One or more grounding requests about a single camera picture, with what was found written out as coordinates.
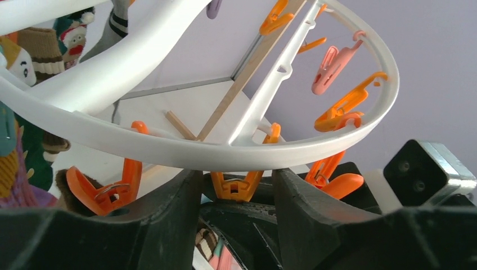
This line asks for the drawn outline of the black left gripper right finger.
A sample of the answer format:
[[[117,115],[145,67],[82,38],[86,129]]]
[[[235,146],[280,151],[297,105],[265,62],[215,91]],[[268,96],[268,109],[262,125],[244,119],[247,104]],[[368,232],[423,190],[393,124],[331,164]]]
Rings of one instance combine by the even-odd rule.
[[[476,208],[410,207],[377,215],[290,169],[272,173],[284,269],[475,269]]]

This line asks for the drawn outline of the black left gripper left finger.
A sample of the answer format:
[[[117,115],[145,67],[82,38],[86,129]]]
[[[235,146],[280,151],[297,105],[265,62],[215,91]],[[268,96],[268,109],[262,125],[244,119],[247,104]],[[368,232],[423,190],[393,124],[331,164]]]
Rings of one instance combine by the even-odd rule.
[[[2,269],[191,269],[203,174],[183,170],[106,217],[1,210]]]

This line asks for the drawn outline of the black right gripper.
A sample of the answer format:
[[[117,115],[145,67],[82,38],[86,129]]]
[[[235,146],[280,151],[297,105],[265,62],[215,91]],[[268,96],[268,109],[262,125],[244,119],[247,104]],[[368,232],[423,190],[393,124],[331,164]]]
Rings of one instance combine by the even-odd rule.
[[[352,162],[339,165],[332,178],[357,173]],[[378,214],[380,209],[364,184],[338,200],[305,181],[305,174],[279,172],[279,180],[299,184],[295,191],[264,177],[249,202],[215,199],[200,210],[201,219],[226,241],[244,269],[379,269],[375,243],[363,232],[345,232],[318,217],[344,205]]]

